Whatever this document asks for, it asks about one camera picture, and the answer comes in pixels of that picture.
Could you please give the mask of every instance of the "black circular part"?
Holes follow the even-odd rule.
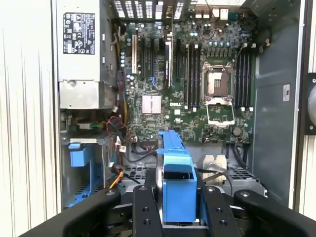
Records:
[[[227,222],[226,222],[225,220],[221,220],[221,221],[219,222],[219,224],[221,224],[222,226],[226,226],[226,225],[227,225]]]
[[[151,223],[151,222],[150,222],[150,220],[149,220],[149,219],[146,219],[146,220],[144,220],[144,222],[143,222],[143,223],[144,223],[144,225],[148,226],[148,225],[150,225],[150,223]]]

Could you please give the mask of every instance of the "sticker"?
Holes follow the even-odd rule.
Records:
[[[283,102],[290,101],[290,84],[283,86]]]
[[[120,146],[118,149],[119,152],[126,153],[126,146]]]
[[[95,54],[94,13],[64,14],[64,54]]]

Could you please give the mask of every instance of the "screw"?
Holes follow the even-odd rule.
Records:
[[[139,188],[139,190],[144,191],[144,190],[147,190],[147,188],[146,188],[145,186],[141,186],[141,187]]]
[[[248,192],[245,192],[245,191],[242,191],[240,194],[241,194],[242,196],[244,196],[245,198],[248,197],[248,196],[250,196],[250,194],[249,194]]]
[[[112,190],[110,190],[110,191],[108,191],[107,193],[106,193],[106,196],[113,196],[115,193],[112,191]]]
[[[209,188],[208,188],[208,191],[209,191],[209,192],[212,192],[212,191],[214,191],[214,190],[215,190],[214,187],[209,187]]]

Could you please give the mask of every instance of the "metal case panel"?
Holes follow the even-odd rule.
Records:
[[[15,237],[61,210],[51,2],[0,7],[1,234]]]
[[[274,32],[257,60],[253,160],[250,167],[270,194],[293,202],[302,28],[292,22]]]

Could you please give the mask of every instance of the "chipset heatsink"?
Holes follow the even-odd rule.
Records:
[[[161,95],[143,95],[143,114],[161,114]]]

